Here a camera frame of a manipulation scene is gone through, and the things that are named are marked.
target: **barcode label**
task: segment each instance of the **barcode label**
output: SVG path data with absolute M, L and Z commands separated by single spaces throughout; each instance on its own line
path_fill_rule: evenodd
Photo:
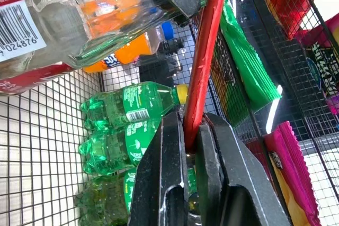
M 148 115 L 147 110 L 139 110 L 139 111 L 134 111 L 134 112 L 128 112 L 128 113 L 126 113 L 126 117 L 127 117 L 129 122 L 149 119 L 149 115 Z
M 25 0 L 0 6 L 0 62 L 44 47 Z

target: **green snack bag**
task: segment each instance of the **green snack bag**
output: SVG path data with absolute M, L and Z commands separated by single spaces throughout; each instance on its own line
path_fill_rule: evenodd
M 241 75 L 252 110 L 256 112 L 274 99 L 280 98 L 281 95 L 267 74 L 258 54 L 247 41 L 237 22 L 229 0 L 224 1 L 220 28 Z M 239 125 L 248 116 L 245 104 L 239 100 L 242 97 L 240 89 L 234 82 L 230 82 L 225 86 L 219 86 L 217 91 L 220 98 L 226 98 L 221 102 L 224 102 L 222 109 L 228 121 L 233 126 Z

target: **bottle neck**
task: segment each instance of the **bottle neck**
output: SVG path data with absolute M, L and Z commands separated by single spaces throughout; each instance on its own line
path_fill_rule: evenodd
M 172 96 L 173 96 L 173 100 L 174 100 L 175 105 L 180 105 L 178 92 L 176 91 L 176 88 L 172 89 Z

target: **yellow bottle cap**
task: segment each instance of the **yellow bottle cap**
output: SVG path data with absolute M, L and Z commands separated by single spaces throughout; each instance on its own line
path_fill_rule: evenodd
M 179 98 L 180 104 L 186 103 L 188 91 L 189 91 L 189 88 L 187 87 L 186 84 L 177 85 L 176 92 L 178 93 L 178 98 Z

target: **blue bottle cap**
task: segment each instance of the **blue bottle cap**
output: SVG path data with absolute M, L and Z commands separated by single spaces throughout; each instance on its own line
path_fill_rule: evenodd
M 174 38 L 174 32 L 173 32 L 173 28 L 172 28 L 170 21 L 164 22 L 163 24 L 161 24 L 161 27 L 163 28 L 164 36 L 166 40 L 170 40 Z

